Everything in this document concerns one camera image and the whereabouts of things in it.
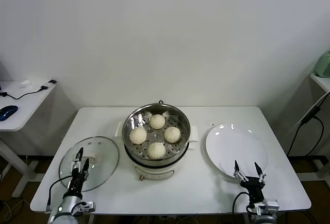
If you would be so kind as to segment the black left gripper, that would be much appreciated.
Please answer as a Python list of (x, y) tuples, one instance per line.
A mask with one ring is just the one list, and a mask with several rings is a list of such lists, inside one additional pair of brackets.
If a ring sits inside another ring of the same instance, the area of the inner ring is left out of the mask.
[(89, 158), (87, 158), (86, 161), (84, 162), (82, 171), (78, 170), (81, 168), (83, 152), (84, 149), (81, 147), (72, 162), (73, 171), (72, 171), (72, 180), (70, 182), (70, 196), (82, 195), (81, 194), (82, 187), (86, 180), (86, 175), (89, 169)]

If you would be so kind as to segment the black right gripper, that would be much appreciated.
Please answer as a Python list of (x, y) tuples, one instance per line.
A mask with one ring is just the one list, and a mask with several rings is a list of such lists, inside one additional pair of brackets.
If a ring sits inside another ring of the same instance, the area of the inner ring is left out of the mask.
[(249, 203), (263, 202), (265, 199), (262, 189), (265, 186), (266, 174), (262, 168), (254, 162), (258, 177), (246, 177), (241, 171), (238, 162), (235, 160), (234, 177), (241, 181), (241, 186), (248, 191)]

